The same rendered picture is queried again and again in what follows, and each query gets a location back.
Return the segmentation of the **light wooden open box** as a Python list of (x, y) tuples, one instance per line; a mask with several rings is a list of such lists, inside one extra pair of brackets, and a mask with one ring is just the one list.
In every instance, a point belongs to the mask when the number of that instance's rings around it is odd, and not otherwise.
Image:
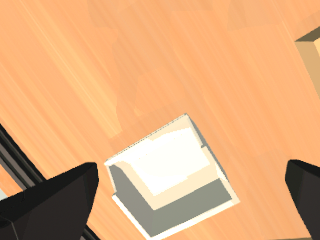
[(320, 100), (320, 27), (295, 40), (295, 45)]

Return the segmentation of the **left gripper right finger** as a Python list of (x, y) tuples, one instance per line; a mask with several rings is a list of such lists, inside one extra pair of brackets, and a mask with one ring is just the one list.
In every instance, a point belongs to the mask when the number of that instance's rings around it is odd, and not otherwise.
[(288, 160), (285, 184), (312, 240), (320, 240), (320, 167)]

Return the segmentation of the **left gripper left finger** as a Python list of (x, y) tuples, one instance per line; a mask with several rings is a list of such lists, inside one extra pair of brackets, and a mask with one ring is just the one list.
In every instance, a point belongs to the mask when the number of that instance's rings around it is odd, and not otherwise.
[(96, 161), (0, 200), (0, 240), (80, 240), (99, 187)]

